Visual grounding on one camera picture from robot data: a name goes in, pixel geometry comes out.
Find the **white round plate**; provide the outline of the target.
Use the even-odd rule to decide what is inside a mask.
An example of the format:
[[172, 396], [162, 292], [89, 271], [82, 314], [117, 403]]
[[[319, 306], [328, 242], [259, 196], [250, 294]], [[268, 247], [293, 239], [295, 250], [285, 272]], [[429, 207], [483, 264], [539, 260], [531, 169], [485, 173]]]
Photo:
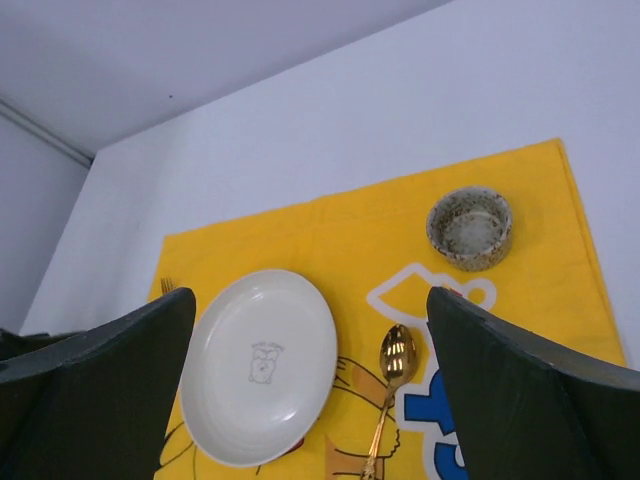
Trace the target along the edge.
[[320, 291], [281, 269], [225, 288], [194, 327], [180, 383], [197, 447], [230, 467], [254, 467], [304, 439], [337, 367], [333, 315]]

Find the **gold spoon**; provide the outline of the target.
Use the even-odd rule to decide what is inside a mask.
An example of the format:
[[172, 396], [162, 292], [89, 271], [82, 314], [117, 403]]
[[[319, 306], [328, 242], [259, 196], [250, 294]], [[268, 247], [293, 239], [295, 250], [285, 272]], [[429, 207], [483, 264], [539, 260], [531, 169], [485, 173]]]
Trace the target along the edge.
[[381, 437], [394, 395], [412, 380], [418, 368], [417, 349], [408, 327], [396, 324], [387, 332], [380, 348], [379, 364], [387, 386], [380, 417], [360, 474], [360, 478], [366, 480], [376, 478]]

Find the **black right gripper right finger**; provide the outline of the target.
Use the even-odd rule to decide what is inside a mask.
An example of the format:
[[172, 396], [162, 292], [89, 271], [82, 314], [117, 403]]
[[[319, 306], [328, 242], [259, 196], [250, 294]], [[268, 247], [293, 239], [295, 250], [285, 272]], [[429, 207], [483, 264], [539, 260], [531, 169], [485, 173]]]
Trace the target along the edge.
[[636, 479], [639, 373], [434, 287], [426, 309], [472, 479]]

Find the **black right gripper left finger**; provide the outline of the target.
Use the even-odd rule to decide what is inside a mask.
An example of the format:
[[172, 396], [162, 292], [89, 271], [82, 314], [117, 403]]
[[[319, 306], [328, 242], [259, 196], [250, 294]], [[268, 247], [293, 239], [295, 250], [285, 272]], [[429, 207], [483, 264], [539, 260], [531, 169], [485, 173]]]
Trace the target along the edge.
[[152, 478], [195, 313], [193, 291], [179, 287], [1, 362], [2, 478]]

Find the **copper fork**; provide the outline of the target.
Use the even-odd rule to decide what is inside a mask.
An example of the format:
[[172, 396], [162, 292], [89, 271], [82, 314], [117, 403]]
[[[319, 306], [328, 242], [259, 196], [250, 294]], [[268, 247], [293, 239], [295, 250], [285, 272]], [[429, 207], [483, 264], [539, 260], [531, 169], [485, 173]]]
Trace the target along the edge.
[[169, 278], [169, 277], [162, 277], [160, 279], [160, 289], [161, 289], [161, 294], [162, 295], [166, 295], [170, 292], [172, 292], [173, 290], [176, 289], [176, 285], [174, 283], [174, 281]]

